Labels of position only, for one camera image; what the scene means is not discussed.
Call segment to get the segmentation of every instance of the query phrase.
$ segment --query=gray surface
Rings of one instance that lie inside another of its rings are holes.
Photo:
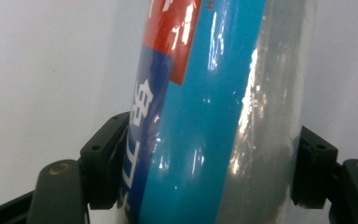
[[[147,4],[0,1],[0,203],[129,110]],[[319,2],[303,115],[341,161],[358,158],[358,1]],[[326,211],[291,211],[289,223],[328,223]]]

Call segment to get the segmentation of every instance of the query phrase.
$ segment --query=shiny plastic wrapper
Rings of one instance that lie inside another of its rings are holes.
[[[151,0],[118,223],[283,223],[315,3]]]

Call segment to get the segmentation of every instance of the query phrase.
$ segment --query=red section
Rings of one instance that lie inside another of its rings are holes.
[[[144,44],[173,56],[171,81],[183,84],[201,0],[150,0]]]

